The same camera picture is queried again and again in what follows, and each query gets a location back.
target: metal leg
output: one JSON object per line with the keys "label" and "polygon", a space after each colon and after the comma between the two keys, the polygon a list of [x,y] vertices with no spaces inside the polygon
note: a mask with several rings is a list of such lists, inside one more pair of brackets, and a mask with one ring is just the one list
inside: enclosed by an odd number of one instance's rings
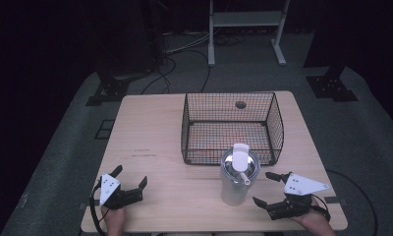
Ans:
{"label": "metal leg", "polygon": [[209,1],[209,42],[208,42],[208,65],[215,66],[215,54],[214,54],[214,10],[213,0]]}
{"label": "metal leg", "polygon": [[280,38],[282,36],[283,27],[285,26],[286,16],[288,15],[288,8],[289,8],[290,2],[291,2],[291,0],[285,1],[285,4],[283,6],[283,10],[282,10],[282,15],[281,15],[280,21],[279,21],[279,27],[277,29],[276,38],[271,39],[273,50],[275,51],[275,54],[276,54],[276,57],[277,57],[277,60],[278,60],[280,66],[286,66],[286,60],[285,60],[285,57],[283,56],[282,50],[280,49],[279,43],[280,43]]}

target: metal canister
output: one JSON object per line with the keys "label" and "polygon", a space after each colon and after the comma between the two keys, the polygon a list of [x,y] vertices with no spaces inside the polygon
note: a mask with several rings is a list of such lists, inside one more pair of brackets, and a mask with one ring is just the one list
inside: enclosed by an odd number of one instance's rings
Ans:
{"label": "metal canister", "polygon": [[249,188],[260,171],[260,162],[255,153],[249,150],[248,168],[245,171],[250,183],[245,183],[241,173],[233,168],[233,148],[228,149],[221,158],[221,198],[229,206],[238,206],[245,201]]}

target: gray carpet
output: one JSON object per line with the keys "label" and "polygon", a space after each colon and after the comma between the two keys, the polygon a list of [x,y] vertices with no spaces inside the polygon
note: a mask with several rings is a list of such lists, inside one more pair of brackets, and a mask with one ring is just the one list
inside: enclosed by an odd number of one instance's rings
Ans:
{"label": "gray carpet", "polygon": [[[282,51],[288,62],[277,64],[270,45],[272,35],[250,35],[234,46],[216,47],[216,65],[210,69],[203,92],[289,90],[297,100],[316,148],[329,170],[346,175],[368,195],[377,214],[378,235],[393,235],[393,122],[369,91],[365,80],[350,69],[342,81],[359,101],[334,102],[315,98],[306,76],[323,75],[327,68],[304,69],[312,34],[284,33]],[[173,49],[195,37],[170,35]],[[193,48],[206,55],[206,45]],[[206,60],[188,51],[170,56],[176,62],[169,82],[159,80],[144,93],[201,91],[208,75]],[[173,62],[166,60],[160,72]],[[130,84],[128,94],[141,94],[153,80]],[[80,232],[84,204],[95,182],[107,140],[95,138],[101,122],[115,119],[120,102],[85,106],[98,88],[96,74],[85,79],[56,130],[2,235],[86,235]],[[347,178],[328,172],[349,221],[338,235],[371,235],[375,222],[363,193]],[[285,235],[308,235],[285,232]]]}

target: black cable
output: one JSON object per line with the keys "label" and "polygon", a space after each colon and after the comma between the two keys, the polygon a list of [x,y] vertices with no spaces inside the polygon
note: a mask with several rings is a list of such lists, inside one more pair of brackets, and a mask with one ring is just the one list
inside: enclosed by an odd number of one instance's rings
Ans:
{"label": "black cable", "polygon": [[366,199],[367,202],[368,202],[368,205],[369,205],[370,208],[371,208],[371,212],[373,213],[374,227],[373,227],[373,234],[372,234],[372,235],[373,235],[373,236],[377,235],[377,231],[378,231],[377,212],[376,212],[376,210],[375,210],[375,208],[374,208],[374,205],[371,203],[370,198],[369,198],[368,195],[365,193],[365,191],[364,191],[356,182],[354,182],[350,177],[348,177],[348,176],[346,176],[346,175],[344,175],[344,174],[342,174],[342,173],[340,173],[340,172],[337,172],[337,171],[335,171],[335,170],[326,169],[326,168],[325,168],[325,170],[326,170],[327,172],[331,172],[331,173],[333,173],[333,174],[337,174],[337,175],[339,175],[339,176],[345,178],[345,179],[348,180],[350,183],[352,183],[354,186],[356,186],[356,188],[363,194],[363,196],[365,197],[365,199]]}
{"label": "black cable", "polygon": [[[226,8],[224,9],[224,12],[229,12],[229,7],[230,7],[230,5],[231,5],[231,2],[232,2],[232,0],[229,0],[229,1],[228,1],[227,6],[226,6]],[[236,8],[236,6],[237,6],[237,2],[239,2],[239,0],[236,0],[236,1],[234,2],[233,9],[232,9],[230,12],[233,12],[233,11],[235,10],[235,8]],[[216,35],[219,31],[221,31],[221,29],[222,29],[222,28],[217,29],[217,30],[215,31],[214,35]],[[197,39],[196,41],[191,42],[191,43],[189,43],[189,44],[187,44],[187,45],[185,45],[185,46],[183,46],[183,47],[180,47],[180,48],[177,48],[177,49],[173,49],[173,50],[170,50],[170,51],[167,51],[167,49],[166,49],[166,47],[165,47],[165,52],[166,52],[166,53],[176,53],[176,52],[180,52],[180,51],[182,51],[182,50],[185,50],[185,49],[188,49],[188,48],[191,48],[191,47],[196,47],[197,45],[206,43],[206,42],[209,41],[209,33],[208,33],[208,32],[205,32],[204,34],[205,34],[205,36],[203,36],[203,37]]]}
{"label": "black cable", "polygon": [[162,91],[162,93],[165,93],[165,90],[167,90],[167,93],[169,94],[169,92],[170,92],[169,88],[170,88],[170,86],[171,86],[170,81],[166,78],[166,75],[165,75],[165,74],[163,74],[162,72],[160,72],[160,67],[157,68],[157,72],[158,72],[159,75],[162,76],[163,79],[165,80],[166,88]]}
{"label": "black cable", "polygon": [[173,70],[175,70],[175,68],[176,68],[176,62],[175,62],[173,59],[169,58],[169,57],[166,57],[166,59],[167,59],[167,60],[170,60],[171,62],[173,62],[173,67],[172,67],[172,69],[171,69],[168,73],[162,74],[163,76],[160,76],[160,77],[154,79],[152,82],[150,82],[150,83],[141,91],[141,94],[144,94],[144,92],[145,92],[153,83],[155,83],[155,82],[157,82],[158,80],[160,80],[160,79],[166,77],[166,76],[169,75],[171,72],[173,72]]}
{"label": "black cable", "polygon": [[323,204],[324,204],[324,206],[325,206],[325,209],[328,211],[328,205],[325,203],[325,201],[322,199],[322,198],[320,198],[319,196],[317,196],[317,195],[313,195],[315,198],[317,198],[317,199],[319,199]]}
{"label": "black cable", "polygon": [[95,191],[100,188],[100,184],[101,182],[99,181],[91,192],[91,196],[89,197],[89,209],[91,211],[92,221],[93,224],[95,225],[96,231],[98,232],[99,235],[105,236],[104,232],[101,229],[101,226],[99,225],[98,217],[96,216],[95,199],[93,198]]}
{"label": "black cable", "polygon": [[223,43],[218,42],[218,38],[215,38],[214,43],[215,46],[219,46],[219,47],[232,47],[235,46],[237,44],[243,43],[245,42],[247,39],[244,35],[238,35],[240,37],[242,37],[243,39],[238,39],[235,35],[219,35],[219,37],[224,41]]}
{"label": "black cable", "polygon": [[230,40],[230,37],[225,36],[223,34],[217,34],[214,38],[214,44],[215,44],[215,46],[226,45],[229,40]]}
{"label": "black cable", "polygon": [[104,213],[104,215],[102,215],[102,217],[98,220],[98,222],[101,222],[104,219],[104,217],[105,217],[105,215],[107,215],[108,211],[110,211],[110,208],[107,209],[107,211]]}
{"label": "black cable", "polygon": [[[203,58],[205,58],[206,61],[206,65],[208,65],[208,58],[205,56],[205,54],[203,54],[200,51],[196,51],[196,50],[191,50],[191,49],[187,49],[187,50],[180,50],[178,52],[172,53],[173,54],[178,54],[178,53],[182,53],[182,52],[194,52],[194,53],[198,53],[199,55],[201,55]],[[206,75],[206,79],[205,82],[203,83],[202,88],[200,89],[200,92],[203,92],[203,90],[205,89],[206,84],[208,83],[208,79],[209,79],[209,75],[211,74],[211,68],[209,66],[207,66],[208,68],[208,74]]]}

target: wire basket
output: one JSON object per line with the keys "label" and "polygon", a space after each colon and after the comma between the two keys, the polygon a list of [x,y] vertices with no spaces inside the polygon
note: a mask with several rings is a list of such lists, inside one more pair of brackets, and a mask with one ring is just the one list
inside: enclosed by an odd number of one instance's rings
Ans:
{"label": "wire basket", "polygon": [[220,165],[234,144],[246,144],[261,165],[277,163],[284,130],[274,92],[187,93],[181,149],[185,163]]}

